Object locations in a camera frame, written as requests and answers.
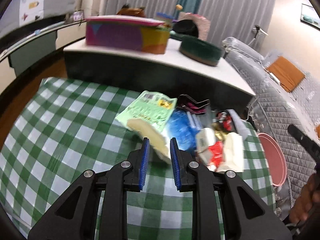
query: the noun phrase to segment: barcode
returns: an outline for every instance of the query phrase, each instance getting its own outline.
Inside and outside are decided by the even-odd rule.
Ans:
[[[204,147],[204,140],[200,138],[201,147]]]
[[[144,98],[152,99],[153,98],[153,94],[145,94]]]

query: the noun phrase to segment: white board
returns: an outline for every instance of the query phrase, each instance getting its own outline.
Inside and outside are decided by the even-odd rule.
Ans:
[[[44,17],[44,0],[20,0],[19,25],[41,20]]]

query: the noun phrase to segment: black round object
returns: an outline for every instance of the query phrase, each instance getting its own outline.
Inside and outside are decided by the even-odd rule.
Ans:
[[[179,34],[185,34],[199,37],[199,31],[197,25],[192,20],[181,20],[175,23],[172,28],[173,31]]]

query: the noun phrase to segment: wooden floor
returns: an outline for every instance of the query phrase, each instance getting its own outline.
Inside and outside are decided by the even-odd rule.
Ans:
[[[3,115],[0,117],[0,149],[2,149],[4,141],[15,120],[22,112],[25,105],[38,91],[41,80],[47,77],[67,77],[67,71],[63,57],[58,59],[55,63],[37,75],[7,106]]]

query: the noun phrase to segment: sofa armrest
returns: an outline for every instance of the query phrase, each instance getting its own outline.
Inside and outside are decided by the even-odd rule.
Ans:
[[[224,41],[222,41],[222,45],[227,53],[231,50],[235,50],[259,64],[261,64],[261,62],[264,60],[264,57],[260,53],[256,52],[253,48],[234,37],[226,38]]]

